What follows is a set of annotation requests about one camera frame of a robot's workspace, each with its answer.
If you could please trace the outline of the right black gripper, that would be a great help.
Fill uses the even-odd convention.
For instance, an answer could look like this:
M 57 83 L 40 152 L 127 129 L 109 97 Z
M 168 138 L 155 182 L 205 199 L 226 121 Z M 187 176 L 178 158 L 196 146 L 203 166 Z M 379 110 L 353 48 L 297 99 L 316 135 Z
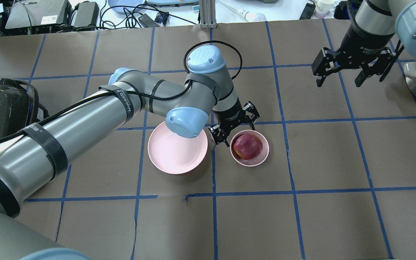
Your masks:
M 322 87 L 327 76 L 333 73 L 360 67 L 362 71 L 355 79 L 357 87 L 373 75 L 379 75 L 379 81 L 384 81 L 396 61 L 396 53 L 387 47 L 392 36 L 371 34 L 352 23 L 340 48 L 337 51 L 322 48 L 311 64 L 317 87 Z

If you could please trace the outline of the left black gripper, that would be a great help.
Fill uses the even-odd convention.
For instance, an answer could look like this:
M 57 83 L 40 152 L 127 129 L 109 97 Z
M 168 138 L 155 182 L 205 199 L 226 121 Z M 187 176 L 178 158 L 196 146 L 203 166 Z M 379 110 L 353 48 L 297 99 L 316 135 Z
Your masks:
M 241 124 L 247 124 L 251 130 L 255 130 L 254 124 L 260 117 L 259 111 L 253 102 L 248 101 L 243 107 L 238 98 L 235 102 L 229 101 L 222 108 L 215 106 L 213 113 L 218 120 L 218 125 L 209 126 L 208 131 L 215 145 L 224 143 L 227 147 L 230 147 L 227 138 L 233 129 Z

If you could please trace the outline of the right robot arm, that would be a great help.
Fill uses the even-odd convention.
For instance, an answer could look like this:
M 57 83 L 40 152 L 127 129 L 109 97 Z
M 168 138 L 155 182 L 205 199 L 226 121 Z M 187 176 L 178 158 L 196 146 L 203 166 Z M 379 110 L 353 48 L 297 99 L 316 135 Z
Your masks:
M 316 84 L 345 69 L 359 69 L 360 87 L 373 75 L 384 81 L 400 54 L 416 58 L 416 0 L 362 0 L 356 13 L 346 3 L 351 24 L 340 48 L 322 48 L 311 65 Z

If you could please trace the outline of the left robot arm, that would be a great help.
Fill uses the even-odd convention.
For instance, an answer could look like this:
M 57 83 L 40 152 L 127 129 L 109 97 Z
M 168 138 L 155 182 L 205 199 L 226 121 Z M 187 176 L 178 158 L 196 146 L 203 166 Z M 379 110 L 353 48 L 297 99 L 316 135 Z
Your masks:
M 196 44 L 183 64 L 187 76 L 182 86 L 119 68 L 94 95 L 0 138 L 0 260 L 88 259 L 16 217 L 25 199 L 140 111 L 164 116 L 168 129 L 182 138 L 196 138 L 214 113 L 218 123 L 209 131 L 216 144 L 226 143 L 241 124 L 254 129 L 260 114 L 252 102 L 241 104 L 235 76 L 216 46 Z

